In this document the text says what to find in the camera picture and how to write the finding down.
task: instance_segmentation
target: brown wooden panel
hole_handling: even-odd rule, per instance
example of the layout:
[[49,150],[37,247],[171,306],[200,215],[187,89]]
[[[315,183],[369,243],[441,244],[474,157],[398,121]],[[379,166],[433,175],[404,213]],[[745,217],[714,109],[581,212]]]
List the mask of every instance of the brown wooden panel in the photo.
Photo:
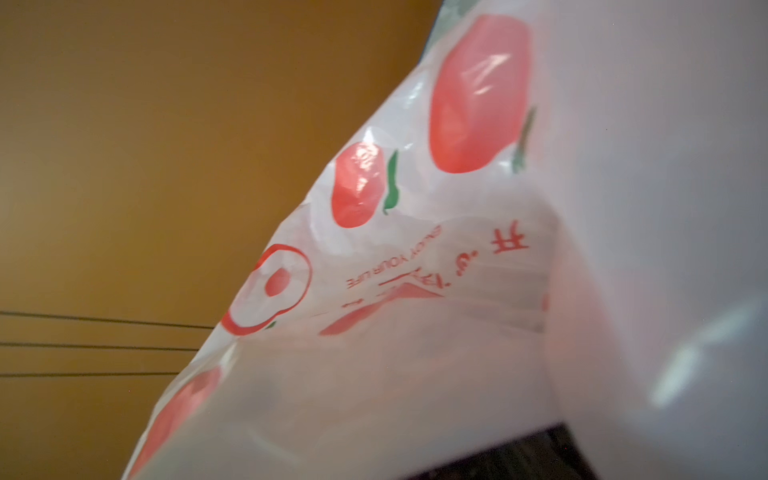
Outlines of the brown wooden panel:
[[0,343],[199,349],[209,334],[208,329],[0,315]]
[[29,373],[180,372],[193,356],[194,352],[0,346],[0,376]]
[[215,324],[439,3],[0,2],[0,310]]
[[172,379],[0,379],[0,478],[117,480]]

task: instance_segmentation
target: red dot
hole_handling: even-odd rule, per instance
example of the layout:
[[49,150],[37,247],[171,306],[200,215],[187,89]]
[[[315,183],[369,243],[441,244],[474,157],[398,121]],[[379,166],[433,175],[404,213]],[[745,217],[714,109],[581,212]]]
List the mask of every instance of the red dot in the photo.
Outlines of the red dot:
[[280,267],[278,271],[272,274],[269,280],[264,285],[264,292],[267,296],[280,295],[283,290],[288,287],[290,283],[290,272]]

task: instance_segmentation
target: plastic bag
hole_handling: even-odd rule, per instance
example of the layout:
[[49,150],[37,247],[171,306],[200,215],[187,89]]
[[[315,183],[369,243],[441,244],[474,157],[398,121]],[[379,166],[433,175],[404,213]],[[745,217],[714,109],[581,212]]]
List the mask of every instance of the plastic bag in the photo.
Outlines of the plastic bag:
[[398,478],[562,419],[604,478],[766,471],[765,18],[478,4],[281,224],[124,478]]

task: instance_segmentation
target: green leaf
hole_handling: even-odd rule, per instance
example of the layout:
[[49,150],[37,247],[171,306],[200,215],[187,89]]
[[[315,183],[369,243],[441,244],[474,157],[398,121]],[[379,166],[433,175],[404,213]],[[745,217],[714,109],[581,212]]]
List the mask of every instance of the green leaf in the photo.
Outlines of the green leaf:
[[387,185],[389,186],[389,192],[384,199],[384,214],[386,211],[395,208],[397,202],[400,200],[400,190],[397,189],[396,183],[397,174],[397,150],[389,158],[389,162],[386,165]]
[[520,141],[517,148],[515,148],[515,155],[512,157],[512,173],[519,174],[525,170],[525,147],[528,144],[528,134],[531,133],[533,128],[533,120],[536,118],[536,107],[531,107],[528,111],[528,115],[525,116],[525,123],[523,129],[520,132]]

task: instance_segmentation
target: dark groove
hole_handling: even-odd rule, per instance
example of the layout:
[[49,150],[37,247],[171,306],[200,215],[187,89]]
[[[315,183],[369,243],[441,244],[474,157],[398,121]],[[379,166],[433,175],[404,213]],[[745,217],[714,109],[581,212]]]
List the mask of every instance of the dark groove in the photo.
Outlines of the dark groove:
[[0,316],[27,316],[33,318],[47,318],[47,319],[59,319],[59,320],[79,320],[82,322],[106,322],[106,323],[129,323],[131,325],[149,325],[149,326],[175,326],[177,328],[187,329],[205,329],[212,330],[212,326],[203,325],[184,325],[183,323],[155,323],[155,322],[140,322],[138,320],[120,320],[120,319],[106,319],[98,318],[95,316],[71,316],[71,315],[51,315],[49,313],[26,313],[26,312],[9,312],[0,310]]
[[70,345],[67,343],[0,342],[0,346],[35,347],[44,349],[116,349],[116,350],[167,350],[171,352],[196,352],[197,349],[175,346],[120,346],[120,345]]
[[161,376],[178,375],[179,372],[116,372],[116,373],[0,373],[0,379],[76,377],[76,376]]

